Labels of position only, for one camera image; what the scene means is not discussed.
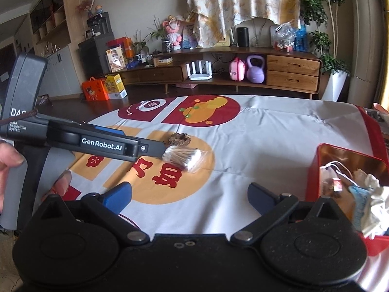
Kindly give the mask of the person's left hand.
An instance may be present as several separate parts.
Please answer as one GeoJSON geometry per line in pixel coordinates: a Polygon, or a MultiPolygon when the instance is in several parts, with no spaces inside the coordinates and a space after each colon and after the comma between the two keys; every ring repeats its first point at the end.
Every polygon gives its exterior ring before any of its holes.
{"type": "MultiPolygon", "coordinates": [[[[0,147],[1,153],[1,185],[0,185],[0,210],[3,211],[4,198],[5,198],[5,188],[7,185],[7,178],[9,175],[10,168],[18,167],[22,164],[23,159],[22,155],[8,142],[1,141],[0,147]]],[[[51,194],[58,194],[59,196],[64,196],[68,191],[69,185],[71,183],[71,172],[64,171],[63,174],[56,180],[52,188],[47,192],[43,197],[44,201],[51,194]]]]}

